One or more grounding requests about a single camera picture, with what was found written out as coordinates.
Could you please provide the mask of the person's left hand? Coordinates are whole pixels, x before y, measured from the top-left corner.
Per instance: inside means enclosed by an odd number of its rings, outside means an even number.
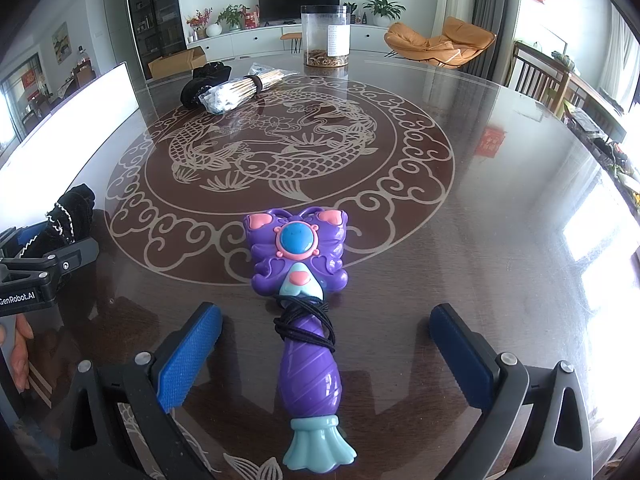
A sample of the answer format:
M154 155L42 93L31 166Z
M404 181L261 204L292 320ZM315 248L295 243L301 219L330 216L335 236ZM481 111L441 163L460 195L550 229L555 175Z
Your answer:
M34 331L24 314L18 314L14 322L14 345L10 355L10 369L13 370L13 381L18 392L29 388L27 341L34 339Z

